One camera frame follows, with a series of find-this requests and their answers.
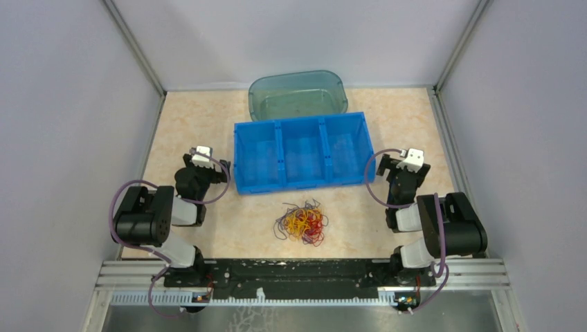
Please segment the blue three-compartment bin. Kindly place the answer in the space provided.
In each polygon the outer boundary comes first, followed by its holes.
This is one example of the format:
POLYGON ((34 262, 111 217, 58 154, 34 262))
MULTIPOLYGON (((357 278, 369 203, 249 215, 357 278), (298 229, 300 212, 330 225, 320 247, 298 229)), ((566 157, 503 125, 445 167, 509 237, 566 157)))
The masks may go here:
POLYGON ((241 195, 362 185, 375 177, 362 112, 240 122, 233 133, 241 195))

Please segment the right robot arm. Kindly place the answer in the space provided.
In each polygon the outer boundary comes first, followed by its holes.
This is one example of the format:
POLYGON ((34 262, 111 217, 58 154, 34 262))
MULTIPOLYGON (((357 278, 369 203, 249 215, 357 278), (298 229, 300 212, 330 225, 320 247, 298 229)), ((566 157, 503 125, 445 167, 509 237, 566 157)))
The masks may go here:
POLYGON ((376 170, 389 184, 385 206, 386 225, 394 233, 421 232, 414 242, 398 246, 390 256, 389 276, 399 285, 416 281, 439 262, 446 269, 450 257, 480 255, 488 237, 469 198, 463 192, 417 194, 431 166, 420 150, 401 152, 396 159, 385 151, 376 170))

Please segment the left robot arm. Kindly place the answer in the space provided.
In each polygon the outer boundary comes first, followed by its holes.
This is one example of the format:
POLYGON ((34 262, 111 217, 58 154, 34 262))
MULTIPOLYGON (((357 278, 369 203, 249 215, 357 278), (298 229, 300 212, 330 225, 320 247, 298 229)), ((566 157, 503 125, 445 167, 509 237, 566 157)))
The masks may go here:
POLYGON ((206 286, 213 276, 201 250, 173 232, 173 227, 200 227, 211 185, 231 181, 231 163, 215 160, 209 151, 183 155, 184 167, 176 171, 173 186, 149 190, 135 185, 125 193, 112 214, 113 239, 148 251, 166 264, 162 274, 167 287, 206 286))

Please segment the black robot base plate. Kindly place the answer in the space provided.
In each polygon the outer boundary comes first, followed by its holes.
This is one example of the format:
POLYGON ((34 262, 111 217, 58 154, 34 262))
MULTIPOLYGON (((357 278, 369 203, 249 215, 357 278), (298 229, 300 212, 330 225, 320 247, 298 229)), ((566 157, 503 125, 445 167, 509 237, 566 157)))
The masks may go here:
POLYGON ((170 268, 168 288, 211 287, 213 299, 374 299, 379 288, 434 286, 429 268, 400 267, 396 259, 216 259, 170 268))

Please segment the teal translucent plastic tub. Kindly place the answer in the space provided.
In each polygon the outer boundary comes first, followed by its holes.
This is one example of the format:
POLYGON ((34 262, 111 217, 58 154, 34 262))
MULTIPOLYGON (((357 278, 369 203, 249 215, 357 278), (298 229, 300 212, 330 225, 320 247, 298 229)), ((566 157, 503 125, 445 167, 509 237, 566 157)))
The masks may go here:
POLYGON ((248 101, 252 121, 342 114, 349 104, 342 79, 327 70, 261 77, 248 101))

